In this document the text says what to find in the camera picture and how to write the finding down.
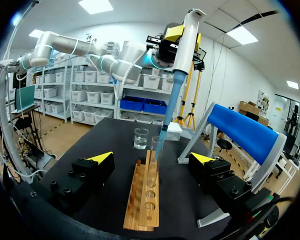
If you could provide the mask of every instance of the yellow label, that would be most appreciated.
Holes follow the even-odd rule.
[[[104,153],[104,154],[101,154],[101,155],[98,155],[98,156],[93,156],[93,157],[87,158],[87,160],[93,160],[93,161],[98,162],[100,164],[110,154],[114,154],[114,153],[112,151],[110,151],[110,152],[107,152],[107,153]]]
[[[209,162],[210,160],[215,161],[214,158],[203,156],[203,155],[200,155],[200,154],[197,154],[197,153],[194,153],[194,152],[191,152],[190,154],[192,154],[202,164],[205,164],[206,162]]]

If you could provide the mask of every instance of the yellow tripod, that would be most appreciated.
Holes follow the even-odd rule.
[[[185,125],[185,119],[182,116],[184,115],[184,110],[185,110],[187,95],[188,95],[188,91],[189,91],[189,86],[190,86],[193,67],[194,67],[194,63],[192,62],[191,68],[190,68],[190,74],[188,76],[188,81],[186,83],[185,93],[184,93],[184,96],[183,96],[183,100],[181,101],[182,106],[181,106],[180,115],[177,116],[174,120],[175,123],[181,124],[184,128],[186,127],[186,125]]]
[[[195,123],[195,114],[194,114],[194,111],[195,111],[195,105],[197,103],[197,97],[198,97],[198,92],[199,92],[199,87],[200,87],[201,73],[202,73],[202,71],[199,71],[198,80],[196,81],[196,88],[195,88],[194,100],[191,103],[192,104],[191,112],[189,112],[188,116],[186,116],[186,118],[184,119],[184,121],[186,122],[187,119],[189,118],[189,122],[188,122],[188,125],[187,125],[188,128],[191,127],[191,120],[192,120],[193,131],[196,131],[196,123]]]

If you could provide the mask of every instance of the white metal shelving unit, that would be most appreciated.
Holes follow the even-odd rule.
[[[168,105],[170,95],[171,95],[170,91],[164,91],[161,89],[145,88],[142,85],[143,85],[142,81],[139,82],[139,86],[128,85],[128,84],[124,85],[123,86],[123,95],[146,98],[146,99],[161,100],[161,101],[165,101],[165,103]],[[176,108],[174,110],[174,114],[172,116],[173,118],[176,118],[179,114],[180,107],[181,107],[181,100],[184,95],[185,85],[186,84],[184,83],[181,87],[180,94],[178,96],[177,106],[176,106]],[[151,112],[145,112],[145,111],[135,111],[135,110],[120,108],[120,102],[117,103],[117,106],[118,107],[116,109],[116,119],[119,119],[119,120],[125,120],[125,119],[120,118],[121,112],[132,112],[132,113],[137,113],[137,114],[157,116],[161,119],[163,119],[165,116],[164,114],[151,113]]]
[[[64,62],[64,66],[44,66],[42,67],[42,70],[38,70],[35,73],[41,73],[42,76],[45,75],[46,71],[55,71],[55,70],[64,70],[63,72],[63,82],[47,82],[47,83],[36,83],[36,86],[41,86],[41,95],[43,97],[37,97],[35,96],[34,98],[37,100],[41,100],[41,108],[42,110],[36,109],[37,112],[42,113],[44,116],[49,115],[53,116],[55,118],[63,119],[65,122],[67,122],[68,118],[70,117],[70,97],[67,93],[69,93],[69,81],[67,82],[67,75],[69,74],[68,70],[70,69],[71,65],[71,60]],[[45,86],[62,86],[62,96],[57,95],[55,97],[50,97],[46,98],[44,97],[44,88]],[[50,102],[57,102],[57,103],[62,103],[63,104],[63,112],[60,113],[53,113],[53,112],[47,112],[45,110],[45,101],[50,101]]]
[[[74,81],[74,76],[75,76],[75,71],[78,69],[80,65],[73,65],[71,68],[71,78],[70,78],[70,91],[73,89],[73,86],[97,86],[101,87],[103,90],[113,90],[114,86],[112,83],[100,83],[100,82],[75,82]],[[75,108],[76,105],[82,105],[82,106],[88,106],[88,107],[96,107],[96,108],[101,108],[101,109],[110,109],[113,110],[113,117],[117,117],[117,107],[118,107],[118,101],[114,100],[113,105],[106,105],[106,104],[101,104],[101,103],[90,103],[88,100],[85,101],[72,101],[72,96],[70,92],[70,116],[71,116],[71,123],[77,122],[77,123],[82,123],[82,124],[88,124],[94,126],[95,123],[90,123],[86,121],[78,121],[73,118],[73,109]]]

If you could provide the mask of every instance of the glass cup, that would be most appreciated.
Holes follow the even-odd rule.
[[[148,135],[149,130],[146,128],[138,127],[134,129],[134,147],[139,150],[146,149]]]
[[[159,139],[159,136],[154,136],[151,142],[151,154],[149,160],[148,173],[146,177],[146,185],[153,188],[156,185],[159,163],[162,157],[162,150],[164,147],[164,140]]]

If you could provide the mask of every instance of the test tube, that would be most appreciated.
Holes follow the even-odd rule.
[[[148,173],[146,178],[146,185],[149,188],[153,188],[156,185],[156,180],[159,172],[159,163],[162,157],[163,146],[164,146],[164,140],[160,139],[159,136],[154,136],[152,138],[151,154],[150,154]]]

